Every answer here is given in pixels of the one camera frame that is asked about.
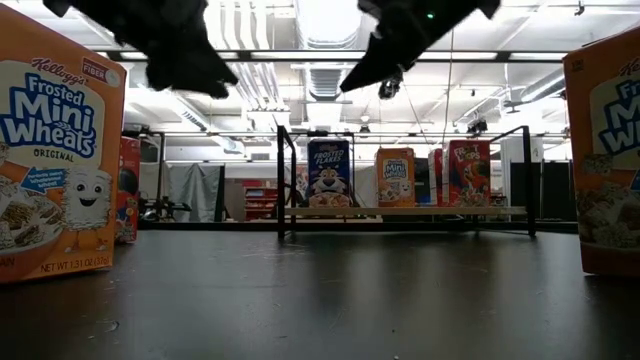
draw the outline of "shelf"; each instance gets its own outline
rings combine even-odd
[[[278,201],[278,198],[263,198],[261,196],[245,196],[245,201]]]
[[[286,208],[286,215],[526,215],[524,207],[425,207],[425,208]]]

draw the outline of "cereal box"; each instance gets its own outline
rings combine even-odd
[[[5,5],[0,29],[0,282],[110,266],[126,73]]]
[[[414,207],[413,149],[383,149],[376,154],[379,207]]]
[[[116,242],[136,241],[138,232],[138,186],[140,179],[140,140],[120,139],[120,171],[116,210]]]
[[[442,202],[442,149],[429,153],[429,188],[431,205],[444,206]]]
[[[351,168],[349,142],[312,140],[307,145],[309,159],[309,207],[349,207]]]
[[[588,273],[640,275],[638,43],[635,28],[564,59],[582,267]]]
[[[451,140],[442,158],[442,202],[445,206],[489,206],[489,142]]]
[[[414,158],[414,181],[415,181],[415,194],[416,204],[418,206],[431,205],[431,187],[429,186],[429,159],[428,158]]]

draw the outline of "gray curtain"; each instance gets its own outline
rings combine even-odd
[[[220,166],[207,164],[169,165],[169,199],[191,206],[191,212],[177,211],[177,222],[214,222]]]

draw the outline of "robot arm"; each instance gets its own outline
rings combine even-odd
[[[492,18],[500,0],[359,0],[358,7],[378,26],[364,57],[340,85],[343,92],[397,78],[475,9]]]
[[[206,0],[44,0],[59,17],[71,6],[109,29],[118,43],[147,55],[155,90],[173,88],[229,96],[238,79],[215,52],[204,23]]]
[[[116,41],[147,55],[147,78],[156,89],[173,88],[226,98],[238,79],[208,41],[207,0],[43,0],[57,16],[73,6],[113,32]],[[364,57],[344,79],[343,92],[388,83],[397,90],[402,73],[420,54],[475,9],[491,18],[500,0],[359,0],[378,19]]]

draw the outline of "black table surface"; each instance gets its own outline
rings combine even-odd
[[[0,288],[0,358],[637,359],[638,285],[575,235],[145,231]]]

